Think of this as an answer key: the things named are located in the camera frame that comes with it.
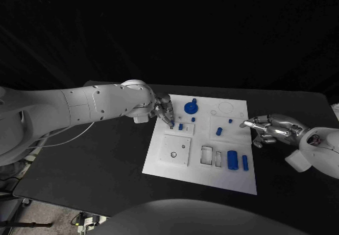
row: black backdrop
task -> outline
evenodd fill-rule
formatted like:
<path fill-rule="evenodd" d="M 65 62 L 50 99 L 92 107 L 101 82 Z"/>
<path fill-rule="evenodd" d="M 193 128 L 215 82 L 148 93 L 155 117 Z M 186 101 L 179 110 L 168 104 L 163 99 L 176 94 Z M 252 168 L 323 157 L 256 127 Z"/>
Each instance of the black backdrop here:
<path fill-rule="evenodd" d="M 334 103 L 337 78 L 336 1 L 1 1 L 0 85 L 14 89 L 141 79 Z"/>

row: white board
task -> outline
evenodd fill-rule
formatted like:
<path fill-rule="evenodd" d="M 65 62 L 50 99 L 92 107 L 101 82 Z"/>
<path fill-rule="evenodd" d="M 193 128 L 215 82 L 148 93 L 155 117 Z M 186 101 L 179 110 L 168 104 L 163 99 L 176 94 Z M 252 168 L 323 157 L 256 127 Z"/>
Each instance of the white board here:
<path fill-rule="evenodd" d="M 184 112 L 183 106 L 187 102 L 191 102 L 193 98 L 196 98 L 199 109 L 197 112 L 190 115 Z M 168 126 L 157 119 L 142 173 L 256 195 L 249 127 L 241 129 L 238 126 L 238 122 L 248 119 L 246 102 L 243 100 L 173 94 L 170 95 L 170 99 L 174 110 L 174 122 L 183 123 L 183 126 L 193 124 L 193 135 L 186 131 L 180 132 L 174 129 L 173 132 L 170 132 Z M 226 125 L 228 119 L 233 120 L 232 125 Z M 220 124 L 225 124 L 225 130 L 228 130 L 228 132 L 222 132 L 223 135 L 220 135 L 220 138 L 215 139 L 216 135 L 212 135 L 212 132 L 215 132 L 212 128 L 215 128 L 213 125 Z M 171 147 L 164 149 L 163 143 L 164 137 L 167 136 L 174 136 L 173 139 L 176 141 L 171 141 Z M 167 160 L 171 160 L 168 158 L 171 149 L 180 147 L 177 137 L 190 140 L 189 151 L 187 148 L 184 148 L 189 157 L 187 161 L 181 161 L 181 159 L 186 159 L 181 158 L 177 159 L 177 163 L 170 163 L 163 161 L 160 156 L 166 155 Z M 200 163 L 202 146 L 212 148 L 212 165 Z M 238 170 L 228 169 L 226 154 L 229 150 L 236 151 L 238 154 Z M 220 160 L 219 157 L 216 157 L 216 152 L 220 152 Z M 243 171 L 242 155 L 246 155 L 248 171 Z"/>

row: silver robotic hand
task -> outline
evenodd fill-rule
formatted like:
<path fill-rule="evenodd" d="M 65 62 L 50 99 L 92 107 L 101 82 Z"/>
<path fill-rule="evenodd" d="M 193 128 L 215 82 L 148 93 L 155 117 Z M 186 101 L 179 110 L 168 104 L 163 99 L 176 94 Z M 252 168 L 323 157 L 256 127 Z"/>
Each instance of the silver robotic hand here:
<path fill-rule="evenodd" d="M 174 126 L 174 112 L 173 112 L 173 105 L 170 101 L 170 95 L 164 93 L 158 93 L 155 95 L 155 104 L 154 109 L 150 112 L 150 116 L 157 116 L 164 123 L 173 128 Z"/>
<path fill-rule="evenodd" d="M 298 146 L 300 139 L 308 131 L 308 127 L 294 118 L 279 114 L 251 118 L 239 125 L 241 128 L 246 126 L 256 130 L 258 136 L 252 144 L 258 148 L 262 148 L 262 143 L 275 143 L 277 140 Z"/>

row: white cable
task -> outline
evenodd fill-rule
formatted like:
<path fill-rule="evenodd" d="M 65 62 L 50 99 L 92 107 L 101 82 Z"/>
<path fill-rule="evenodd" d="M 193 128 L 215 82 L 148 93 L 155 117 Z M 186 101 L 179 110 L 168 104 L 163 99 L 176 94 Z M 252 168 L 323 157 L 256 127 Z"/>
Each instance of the white cable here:
<path fill-rule="evenodd" d="M 52 136 L 54 136 L 54 135 L 57 135 L 59 133 L 62 133 L 63 131 L 66 131 L 70 127 L 73 127 L 73 126 L 69 126 L 69 127 L 65 128 L 63 130 L 60 130 L 60 131 L 57 131 L 56 133 L 53 133 L 52 135 L 41 137 L 40 139 L 37 139 L 37 141 L 41 140 L 41 139 L 46 139 L 46 138 L 49 138 L 49 137 L 52 137 Z"/>
<path fill-rule="evenodd" d="M 66 141 L 66 142 L 63 142 L 63 143 L 59 143 L 59 144 L 53 144 L 53 145 L 40 145 L 40 146 L 34 146 L 34 147 L 28 147 L 28 148 L 39 148 L 39 147 L 41 147 L 41 148 L 44 148 L 44 147 L 53 147 L 53 146 L 57 146 L 57 145 L 62 145 L 62 144 L 65 144 L 65 143 L 67 143 L 67 142 L 70 142 L 73 139 L 76 139 L 85 132 L 86 132 L 86 130 L 89 129 L 89 127 L 83 130 L 83 132 L 78 135 L 78 136 L 75 136 L 69 141 Z"/>

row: metal stand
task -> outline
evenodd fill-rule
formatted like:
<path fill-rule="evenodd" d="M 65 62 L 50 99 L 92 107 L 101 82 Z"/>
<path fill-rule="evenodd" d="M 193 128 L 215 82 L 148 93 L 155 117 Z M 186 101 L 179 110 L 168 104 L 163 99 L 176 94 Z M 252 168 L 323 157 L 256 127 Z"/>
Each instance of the metal stand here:
<path fill-rule="evenodd" d="M 0 222 L 0 228 L 34 228 L 34 227 L 46 227 L 50 228 L 52 227 L 52 223 L 49 224 L 36 224 L 36 223 L 17 223 L 17 222 L 8 222 L 8 221 L 3 221 Z"/>

